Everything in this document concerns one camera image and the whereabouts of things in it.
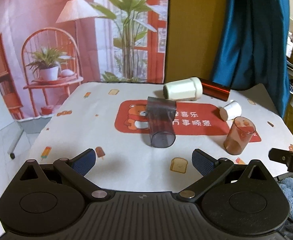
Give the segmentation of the small white paper cup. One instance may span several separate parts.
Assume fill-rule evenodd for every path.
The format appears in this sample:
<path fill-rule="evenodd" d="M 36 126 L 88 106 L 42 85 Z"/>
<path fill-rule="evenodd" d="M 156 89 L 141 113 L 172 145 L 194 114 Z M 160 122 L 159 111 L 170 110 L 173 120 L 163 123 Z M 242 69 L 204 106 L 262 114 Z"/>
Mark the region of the small white paper cup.
<path fill-rule="evenodd" d="M 242 108 L 237 101 L 232 101 L 220 108 L 220 117 L 223 121 L 232 120 L 242 115 Z"/>

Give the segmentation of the red room backdrop poster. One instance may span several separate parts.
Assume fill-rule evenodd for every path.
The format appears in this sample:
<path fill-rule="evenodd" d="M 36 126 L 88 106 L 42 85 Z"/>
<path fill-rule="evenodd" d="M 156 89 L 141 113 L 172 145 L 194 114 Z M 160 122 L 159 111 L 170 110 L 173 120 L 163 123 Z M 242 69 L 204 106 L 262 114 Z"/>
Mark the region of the red room backdrop poster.
<path fill-rule="evenodd" d="M 0 94 L 16 120 L 85 82 L 162 83 L 168 0 L 0 0 Z"/>

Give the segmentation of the red metallic cylinder cup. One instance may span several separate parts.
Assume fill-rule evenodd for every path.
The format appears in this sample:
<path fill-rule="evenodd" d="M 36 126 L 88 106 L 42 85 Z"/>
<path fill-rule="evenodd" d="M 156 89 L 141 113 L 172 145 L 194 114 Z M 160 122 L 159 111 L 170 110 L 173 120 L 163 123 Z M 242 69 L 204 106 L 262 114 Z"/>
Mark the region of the red metallic cylinder cup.
<path fill-rule="evenodd" d="M 200 81 L 204 95 L 211 96 L 222 101 L 228 101 L 230 88 L 205 79 L 200 79 Z"/>

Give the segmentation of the teal blue curtain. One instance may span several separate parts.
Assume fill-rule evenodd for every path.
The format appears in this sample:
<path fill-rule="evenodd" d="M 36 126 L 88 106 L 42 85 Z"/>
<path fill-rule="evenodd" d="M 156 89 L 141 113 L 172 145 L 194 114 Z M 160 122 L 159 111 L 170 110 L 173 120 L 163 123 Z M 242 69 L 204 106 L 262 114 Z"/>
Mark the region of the teal blue curtain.
<path fill-rule="evenodd" d="M 289 0 L 227 0 L 212 81 L 234 90 L 263 84 L 283 117 L 289 102 Z"/>

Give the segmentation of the grey translucent plastic cup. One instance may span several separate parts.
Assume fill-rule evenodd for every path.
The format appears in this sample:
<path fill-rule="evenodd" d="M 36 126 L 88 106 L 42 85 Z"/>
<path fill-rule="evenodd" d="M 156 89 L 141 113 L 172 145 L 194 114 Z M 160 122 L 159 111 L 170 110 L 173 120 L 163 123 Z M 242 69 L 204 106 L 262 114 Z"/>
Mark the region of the grey translucent plastic cup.
<path fill-rule="evenodd" d="M 176 102 L 161 98 L 148 97 L 146 116 L 150 133 L 150 144 L 155 148 L 168 148 L 176 139 L 173 121 Z"/>

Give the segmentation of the printed cartoon table mat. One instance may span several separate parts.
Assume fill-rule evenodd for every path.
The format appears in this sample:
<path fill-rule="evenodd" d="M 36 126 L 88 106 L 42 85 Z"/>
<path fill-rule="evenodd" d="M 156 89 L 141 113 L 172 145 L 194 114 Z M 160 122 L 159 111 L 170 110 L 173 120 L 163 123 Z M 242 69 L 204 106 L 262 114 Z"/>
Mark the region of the printed cartoon table mat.
<path fill-rule="evenodd" d="M 91 148 L 95 166 L 86 177 L 119 191 L 178 192 L 200 178 L 193 150 L 236 164 L 259 159 L 277 176 L 284 164 L 270 161 L 269 150 L 293 150 L 293 135 L 277 114 L 263 85 L 231 91 L 241 112 L 222 120 L 224 101 L 202 96 L 169 103 L 161 85 L 97 83 L 80 85 L 63 103 L 30 149 L 40 164 L 72 159 Z"/>

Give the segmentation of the large white ribbed cup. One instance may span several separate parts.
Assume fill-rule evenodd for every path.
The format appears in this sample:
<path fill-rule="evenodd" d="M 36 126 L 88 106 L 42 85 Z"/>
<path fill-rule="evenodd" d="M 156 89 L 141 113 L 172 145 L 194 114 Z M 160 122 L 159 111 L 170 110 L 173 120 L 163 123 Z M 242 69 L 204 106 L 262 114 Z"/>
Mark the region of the large white ribbed cup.
<path fill-rule="evenodd" d="M 198 77 L 165 83 L 164 98 L 173 101 L 198 100 L 203 94 L 203 86 Z"/>

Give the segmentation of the brown translucent plastic cup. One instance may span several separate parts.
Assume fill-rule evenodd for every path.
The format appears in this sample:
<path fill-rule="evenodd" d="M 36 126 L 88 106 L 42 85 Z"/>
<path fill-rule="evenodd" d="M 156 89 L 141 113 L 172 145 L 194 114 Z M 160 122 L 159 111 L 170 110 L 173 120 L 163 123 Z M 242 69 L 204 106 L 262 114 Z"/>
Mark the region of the brown translucent plastic cup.
<path fill-rule="evenodd" d="M 236 117 L 223 143 L 225 150 L 231 155 L 240 155 L 255 132 L 251 120 L 243 116 Z"/>

